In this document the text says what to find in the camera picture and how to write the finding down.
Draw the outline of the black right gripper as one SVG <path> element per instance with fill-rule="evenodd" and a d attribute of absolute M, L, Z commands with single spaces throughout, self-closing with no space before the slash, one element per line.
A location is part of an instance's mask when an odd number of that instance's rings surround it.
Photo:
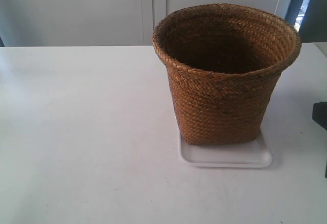
<path fill-rule="evenodd" d="M 313 104 L 312 120 L 327 130 L 327 102 L 318 102 Z"/>

